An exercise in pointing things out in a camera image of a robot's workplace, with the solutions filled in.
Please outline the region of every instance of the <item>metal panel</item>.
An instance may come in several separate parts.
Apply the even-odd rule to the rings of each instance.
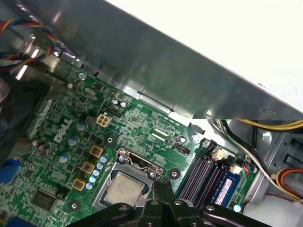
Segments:
[[[110,63],[118,71],[110,76],[182,115],[302,118],[299,111],[105,1],[5,1],[16,9],[22,2],[28,14],[53,28],[95,70]]]

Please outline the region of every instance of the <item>integrated circuit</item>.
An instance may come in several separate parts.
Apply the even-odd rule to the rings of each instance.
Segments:
[[[134,206],[143,188],[143,183],[130,178],[122,172],[118,172],[111,187],[108,189],[105,200],[112,204],[124,202]]]
[[[57,198],[42,190],[37,190],[33,196],[31,203],[46,211],[52,211],[57,203]]]
[[[25,173],[24,173],[24,176],[27,178],[27,179],[30,179],[32,176],[33,176],[33,171],[32,170],[26,170]]]

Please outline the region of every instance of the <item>cpu socket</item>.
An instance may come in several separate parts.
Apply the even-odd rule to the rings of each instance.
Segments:
[[[153,181],[160,179],[162,173],[161,167],[121,148],[93,206],[98,210],[120,202],[135,206],[138,200],[147,198]]]

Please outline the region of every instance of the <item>wire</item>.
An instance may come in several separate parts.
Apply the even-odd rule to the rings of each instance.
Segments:
[[[298,192],[296,192],[295,190],[293,190],[292,188],[290,188],[290,187],[288,187],[284,184],[285,176],[288,175],[288,174],[292,174],[292,173],[303,173],[303,169],[286,168],[286,169],[280,170],[276,174],[276,183],[282,189],[282,191],[284,191],[286,194],[288,194],[288,195],[296,198],[297,200],[301,201],[303,199],[301,197],[301,195]]]
[[[229,139],[235,146],[237,146],[241,151],[243,151],[247,156],[249,156],[251,158],[251,160],[258,166],[259,170],[264,174],[264,176],[267,178],[267,180],[273,185],[275,186],[277,189],[283,191],[277,184],[276,182],[272,179],[271,174],[269,173],[268,169],[265,166],[264,162],[261,160],[261,158],[259,157],[259,155],[255,152],[254,149],[250,149],[248,150],[245,146],[248,146],[244,141],[242,141],[239,137],[235,136],[231,130],[229,129],[229,126],[227,125],[226,120],[219,120],[218,122],[219,127],[220,127],[220,131],[222,131],[222,133],[226,136],[227,139]],[[236,141],[232,136],[230,136],[229,133],[232,133],[234,135],[235,138],[237,138],[238,140],[240,140],[242,144],[240,144],[238,141]]]
[[[260,124],[260,123],[253,122],[253,121],[246,120],[246,119],[240,119],[240,121],[253,125],[253,126],[256,126],[261,129],[275,130],[275,131],[287,131],[287,130],[294,130],[294,129],[303,127],[303,120],[295,121],[295,122],[288,123],[288,124],[281,124],[281,125]]]
[[[290,202],[294,202],[294,200],[289,199],[289,198],[287,198],[287,197],[285,197],[285,196],[283,196],[283,195],[279,195],[279,194],[265,193],[265,195],[276,196],[276,197],[278,197],[278,198],[280,198],[280,199],[287,200],[287,201],[290,201]],[[241,214],[244,213],[244,209],[245,209],[245,207],[247,206],[247,204],[249,204],[249,201],[247,201],[247,202],[245,202],[245,203],[242,204],[242,207],[241,207]]]
[[[14,70],[23,65],[31,64],[35,61],[41,61],[41,60],[45,59],[46,57],[48,57],[49,55],[53,54],[53,49],[56,45],[57,39],[54,37],[53,34],[51,34],[50,32],[47,31],[47,29],[44,25],[39,24],[38,22],[25,20],[22,18],[16,18],[16,19],[10,19],[10,20],[4,21],[0,24],[0,35],[5,29],[11,28],[12,26],[17,26],[17,25],[25,25],[25,26],[29,26],[29,27],[39,28],[49,37],[49,39],[51,40],[51,45],[49,46],[46,53],[41,54],[40,56],[37,56],[34,58],[28,58],[28,57],[18,56],[18,55],[0,55],[0,60],[10,60],[10,61],[20,60],[21,61],[16,64],[11,64],[11,65],[7,65],[4,67],[0,67],[1,72]]]

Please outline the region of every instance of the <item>dell logo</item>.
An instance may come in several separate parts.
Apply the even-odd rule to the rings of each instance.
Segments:
[[[66,120],[64,119],[63,124],[61,125],[61,128],[58,130],[58,134],[55,135],[54,141],[57,143],[61,143],[63,140],[63,136],[66,134],[66,131],[70,128],[70,125],[72,123],[72,120]]]

